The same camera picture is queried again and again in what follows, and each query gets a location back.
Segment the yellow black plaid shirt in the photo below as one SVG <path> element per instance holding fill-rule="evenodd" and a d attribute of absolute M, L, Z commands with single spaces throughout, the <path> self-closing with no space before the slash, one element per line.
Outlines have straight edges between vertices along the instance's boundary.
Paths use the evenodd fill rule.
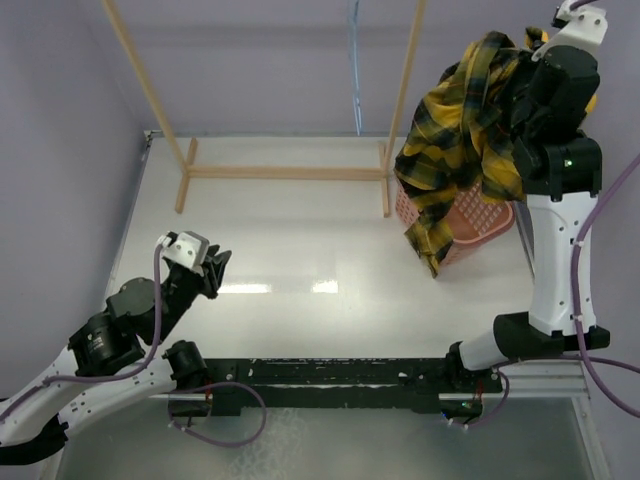
<path fill-rule="evenodd" d="M 418 213 L 405 236 L 432 275 L 453 245 L 446 216 L 458 191 L 480 183 L 488 203 L 525 201 L 498 97 L 519 53 L 543 44 L 539 29 L 528 29 L 527 39 L 521 49 L 491 31 L 471 43 L 419 102 L 396 156 L 395 176 Z"/>

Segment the blue wire hanger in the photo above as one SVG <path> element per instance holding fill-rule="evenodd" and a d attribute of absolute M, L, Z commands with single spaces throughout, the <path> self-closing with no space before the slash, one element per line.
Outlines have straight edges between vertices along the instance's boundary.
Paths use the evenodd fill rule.
<path fill-rule="evenodd" d="M 358 59 L 358 20 L 359 20 L 359 0 L 348 2 L 347 25 L 348 25 L 348 58 L 351 74 L 352 106 L 354 113 L 355 132 L 357 136 L 362 135 L 363 117 L 361 106 L 361 88 L 359 78 Z"/>

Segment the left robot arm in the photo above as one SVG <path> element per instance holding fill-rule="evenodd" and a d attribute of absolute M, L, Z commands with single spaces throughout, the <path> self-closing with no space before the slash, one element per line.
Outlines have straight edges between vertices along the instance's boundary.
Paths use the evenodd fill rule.
<path fill-rule="evenodd" d="M 197 297 L 218 295 L 231 252 L 188 236 L 160 241 L 152 278 L 124 283 L 68 340 L 55 360 L 1 402 L 1 463 L 36 464 L 63 449 L 83 419 L 128 406 L 176 385 L 202 387 L 206 369 L 184 343 L 175 362 L 158 349 Z"/>

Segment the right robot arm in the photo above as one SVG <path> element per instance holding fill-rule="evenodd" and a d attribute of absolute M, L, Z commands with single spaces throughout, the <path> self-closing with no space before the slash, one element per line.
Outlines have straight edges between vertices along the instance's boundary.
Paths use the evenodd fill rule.
<path fill-rule="evenodd" d="M 601 190 L 602 152 L 580 129 L 599 83 L 592 54 L 555 46 L 524 56 L 498 97 L 532 223 L 534 291 L 527 311 L 501 314 L 487 333 L 450 347 L 444 376 L 456 391 L 509 361 L 610 344 L 590 303 L 586 230 Z"/>

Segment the wooden clothes rack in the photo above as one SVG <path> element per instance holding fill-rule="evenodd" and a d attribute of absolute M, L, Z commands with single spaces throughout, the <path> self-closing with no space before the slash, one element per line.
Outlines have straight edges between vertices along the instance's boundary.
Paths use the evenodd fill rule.
<path fill-rule="evenodd" d="M 154 88 L 146 67 L 136 49 L 133 38 L 114 1 L 104 1 L 102 8 L 107 15 L 111 28 L 123 48 L 126 57 L 137 77 L 147 103 L 158 122 L 160 132 L 167 140 L 173 157 L 181 172 L 181 181 L 176 196 L 175 211 L 184 211 L 187 193 L 193 179 L 255 179 L 255 180 L 311 180 L 311 181 L 348 181 L 376 182 L 381 187 L 382 215 L 391 216 L 391 156 L 397 138 L 403 114 L 406 93 L 412 73 L 419 36 L 427 8 L 425 1 L 415 5 L 413 19 L 402 67 L 399 91 L 393 111 L 388 139 L 378 143 L 380 165 L 375 168 L 356 167 L 284 167 L 284 166 L 197 166 L 198 139 L 192 137 L 186 152 L 178 145 L 174 130 Z"/>

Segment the pink plastic basket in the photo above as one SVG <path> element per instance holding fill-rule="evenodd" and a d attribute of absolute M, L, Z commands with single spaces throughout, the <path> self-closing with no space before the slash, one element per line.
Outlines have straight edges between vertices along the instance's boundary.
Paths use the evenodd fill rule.
<path fill-rule="evenodd" d="M 515 223 L 509 202 L 486 203 L 481 184 L 458 191 L 446 221 L 453 233 L 453 245 L 440 263 L 445 267 L 472 255 L 489 241 L 506 233 Z"/>

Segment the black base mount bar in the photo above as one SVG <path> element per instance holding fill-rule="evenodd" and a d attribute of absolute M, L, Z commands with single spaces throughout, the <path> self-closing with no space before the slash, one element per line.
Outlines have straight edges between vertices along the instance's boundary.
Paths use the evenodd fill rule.
<path fill-rule="evenodd" d="M 480 397 L 500 393 L 489 370 L 468 372 L 451 358 L 212 359 L 205 361 L 217 388 L 212 413 L 238 415 L 265 404 L 270 409 L 402 409 L 419 414 L 481 413 Z"/>

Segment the aluminium rail frame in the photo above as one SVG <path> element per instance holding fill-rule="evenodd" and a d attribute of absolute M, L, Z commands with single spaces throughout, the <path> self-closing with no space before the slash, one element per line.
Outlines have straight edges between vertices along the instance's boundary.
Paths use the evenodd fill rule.
<path fill-rule="evenodd" d="M 231 252 L 219 295 L 196 296 L 163 341 L 206 358 L 269 359 L 280 384 L 376 380 L 386 358 L 441 357 L 524 310 L 532 274 L 514 224 L 432 276 L 384 217 L 376 180 L 201 179 L 151 142 L 113 283 L 149 275 L 153 244 L 192 231 Z"/>

